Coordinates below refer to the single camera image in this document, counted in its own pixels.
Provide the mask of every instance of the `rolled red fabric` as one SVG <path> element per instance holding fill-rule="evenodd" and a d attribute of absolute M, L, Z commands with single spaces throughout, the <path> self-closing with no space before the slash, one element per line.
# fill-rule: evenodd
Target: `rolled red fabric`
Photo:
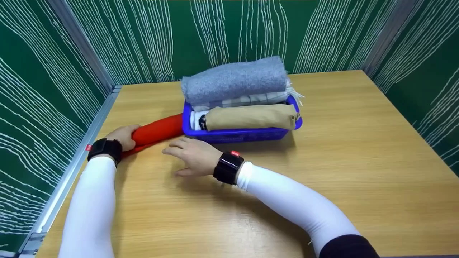
<path fill-rule="evenodd" d="M 123 158 L 158 142 L 183 135 L 182 123 L 182 114 L 178 114 L 138 128 L 132 133 L 132 139 L 135 141 L 135 148 L 123 152 Z"/>

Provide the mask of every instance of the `wooden table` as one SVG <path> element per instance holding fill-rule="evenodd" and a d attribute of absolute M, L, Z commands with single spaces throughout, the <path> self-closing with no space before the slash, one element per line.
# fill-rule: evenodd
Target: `wooden table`
<path fill-rule="evenodd" d="M 303 127 L 281 141 L 218 148 L 322 193 L 381 256 L 459 254 L 459 179 L 371 80 L 362 71 L 290 78 L 306 96 Z M 99 137 L 182 106 L 178 82 L 125 85 Z M 115 257 L 313 257 L 301 229 L 248 194 L 211 177 L 172 177 L 183 163 L 161 154 L 167 144 L 119 165 Z M 57 257 L 71 195 L 38 258 Z"/>

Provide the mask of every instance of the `green panel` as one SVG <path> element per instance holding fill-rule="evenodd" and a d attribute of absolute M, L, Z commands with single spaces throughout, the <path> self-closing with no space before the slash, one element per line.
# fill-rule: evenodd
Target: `green panel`
<path fill-rule="evenodd" d="M 45 0 L 0 1 L 0 250 L 18 251 L 107 94 Z"/>
<path fill-rule="evenodd" d="M 396 0 L 68 0 L 117 84 L 279 55 L 290 73 L 360 69 Z"/>
<path fill-rule="evenodd" d="M 459 2 L 420 1 L 370 77 L 459 175 Z"/>

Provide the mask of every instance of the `white sock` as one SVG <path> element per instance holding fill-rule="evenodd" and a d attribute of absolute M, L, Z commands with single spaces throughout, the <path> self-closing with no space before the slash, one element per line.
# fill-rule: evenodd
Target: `white sock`
<path fill-rule="evenodd" d="M 208 110 L 195 112 L 191 111 L 190 114 L 190 127 L 192 130 L 200 131 L 201 127 L 199 126 L 199 118 L 205 114 L 209 113 Z"/>

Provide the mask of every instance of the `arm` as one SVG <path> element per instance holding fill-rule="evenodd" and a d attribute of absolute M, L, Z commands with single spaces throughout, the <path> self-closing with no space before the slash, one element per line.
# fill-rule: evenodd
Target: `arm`
<path fill-rule="evenodd" d="M 212 175 L 222 155 L 208 143 L 188 138 L 171 142 L 163 153 L 185 161 L 188 167 L 175 172 L 180 177 Z M 295 180 L 245 162 L 235 183 L 303 228 L 317 257 L 379 257 L 336 205 Z"/>
<path fill-rule="evenodd" d="M 346 235 L 360 236 L 352 222 L 335 204 L 286 176 L 245 162 L 236 182 L 239 188 L 253 194 L 276 213 L 303 228 L 311 237 L 317 257 L 333 239 Z M 368 256 L 356 254 L 355 257 Z"/>
<path fill-rule="evenodd" d="M 134 148 L 131 135 L 139 127 L 120 127 L 105 138 L 121 144 L 117 149 L 121 155 L 121 149 Z M 115 213 L 114 160 L 107 154 L 94 156 L 81 173 L 65 220 L 59 258 L 114 257 L 110 238 Z"/>

